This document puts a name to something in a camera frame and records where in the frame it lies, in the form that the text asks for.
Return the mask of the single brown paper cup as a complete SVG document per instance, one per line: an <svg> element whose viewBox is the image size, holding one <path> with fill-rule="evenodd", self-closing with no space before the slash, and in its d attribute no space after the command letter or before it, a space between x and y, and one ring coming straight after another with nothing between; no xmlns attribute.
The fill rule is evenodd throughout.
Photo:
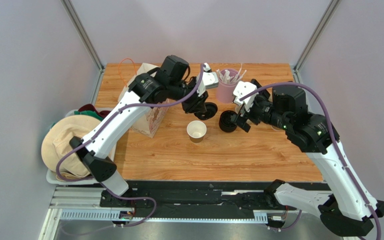
<svg viewBox="0 0 384 240"><path fill-rule="evenodd" d="M207 133L207 126L200 120L194 120L188 123L186 132L191 142L200 143Z"/></svg>

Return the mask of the white paper takeout bag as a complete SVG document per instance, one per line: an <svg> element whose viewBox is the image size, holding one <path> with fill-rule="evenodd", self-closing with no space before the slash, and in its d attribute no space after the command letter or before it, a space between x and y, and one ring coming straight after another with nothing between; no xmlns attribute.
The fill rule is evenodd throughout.
<svg viewBox="0 0 384 240"><path fill-rule="evenodd" d="M121 65L125 61L130 61L134 68L135 74L130 78L129 81L126 81L125 79L123 79L123 76L122 76ZM138 67L138 65L131 58L125 58L121 60L120 63L118 64L118 75L120 79L123 81L125 86L118 97L118 101L120 101L123 98L124 94L128 90L128 86L133 82L133 80L138 74L146 73L149 70L152 70L156 67L157 67L156 65L151 63L142 63ZM137 133L153 138L167 110L168 108L160 108L160 107L155 107L150 109L147 113L145 113L132 125L131 129Z"/></svg>

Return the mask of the single black cup lid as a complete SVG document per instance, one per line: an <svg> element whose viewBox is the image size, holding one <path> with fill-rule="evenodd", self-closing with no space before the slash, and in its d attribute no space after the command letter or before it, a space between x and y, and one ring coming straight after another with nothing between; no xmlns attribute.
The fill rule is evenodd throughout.
<svg viewBox="0 0 384 240"><path fill-rule="evenodd" d="M194 113L194 115L201 121L206 121L213 118L218 112L218 106L213 102L206 102L205 107L206 111Z"/></svg>

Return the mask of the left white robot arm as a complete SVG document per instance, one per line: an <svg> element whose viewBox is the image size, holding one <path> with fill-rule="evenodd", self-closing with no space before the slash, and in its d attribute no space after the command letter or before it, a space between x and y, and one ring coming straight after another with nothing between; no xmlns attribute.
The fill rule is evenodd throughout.
<svg viewBox="0 0 384 240"><path fill-rule="evenodd" d="M185 82L183 76L190 66L184 59L169 55L160 67L138 74L127 91L104 120L84 137L72 137L69 145L91 176L113 195L122 196L127 182L108 157L111 149L128 129L152 108L167 108L182 104L186 113L202 112L208 97L204 75L209 64L200 65L195 80Z"/></svg>

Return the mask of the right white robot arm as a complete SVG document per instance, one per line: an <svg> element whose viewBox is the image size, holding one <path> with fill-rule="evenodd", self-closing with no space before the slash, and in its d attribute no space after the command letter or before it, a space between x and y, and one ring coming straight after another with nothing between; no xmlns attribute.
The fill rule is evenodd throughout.
<svg viewBox="0 0 384 240"><path fill-rule="evenodd" d="M265 123L284 130L287 139L315 164L331 193L316 193L274 180L264 190L270 208L288 206L318 217L340 237L364 238L376 230L381 239L380 218L384 201L365 188L344 150L321 97L296 82L261 86L256 80L240 81L233 91L240 107L231 121L248 132L251 124Z"/></svg>

